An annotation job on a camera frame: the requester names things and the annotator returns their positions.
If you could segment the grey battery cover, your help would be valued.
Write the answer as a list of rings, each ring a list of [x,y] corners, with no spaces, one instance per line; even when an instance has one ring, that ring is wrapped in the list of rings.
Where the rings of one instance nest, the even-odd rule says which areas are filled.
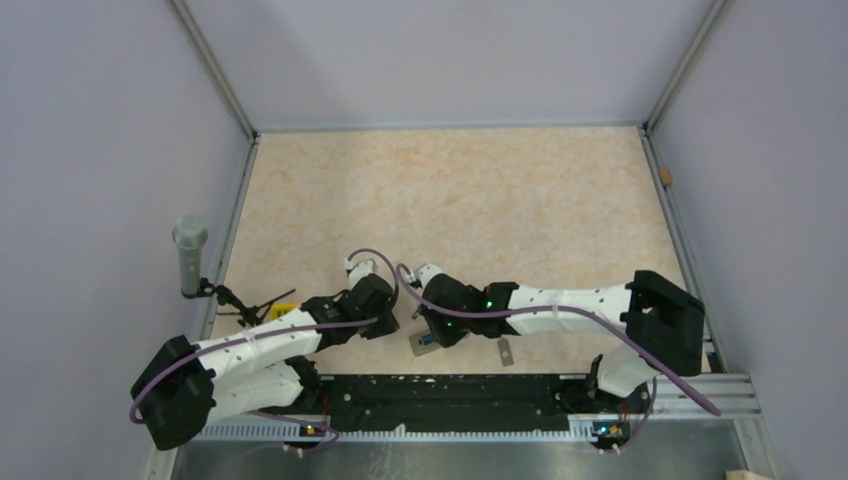
[[[512,366],[514,364],[514,357],[510,342],[506,338],[500,338],[497,340],[497,348],[501,364],[504,367]]]

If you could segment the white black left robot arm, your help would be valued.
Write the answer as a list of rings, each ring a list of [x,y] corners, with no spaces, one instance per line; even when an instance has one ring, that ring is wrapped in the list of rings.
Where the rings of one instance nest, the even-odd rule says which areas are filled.
[[[354,336],[395,332],[397,293],[371,273],[336,296],[310,298],[274,321],[222,339],[172,337],[132,385],[129,418],[166,451],[208,425],[262,408],[308,413],[319,404],[321,388],[307,356]]]

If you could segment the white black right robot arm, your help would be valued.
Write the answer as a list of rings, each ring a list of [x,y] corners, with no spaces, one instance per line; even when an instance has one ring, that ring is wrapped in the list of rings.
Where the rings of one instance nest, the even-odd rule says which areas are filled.
[[[468,335],[490,339],[543,333],[610,335],[621,341],[603,353],[586,385],[589,404],[612,412],[658,375],[680,381],[702,372],[705,306],[651,270],[630,281],[593,289],[546,289],[516,282],[483,288],[426,264],[409,275],[433,338],[449,348]]]

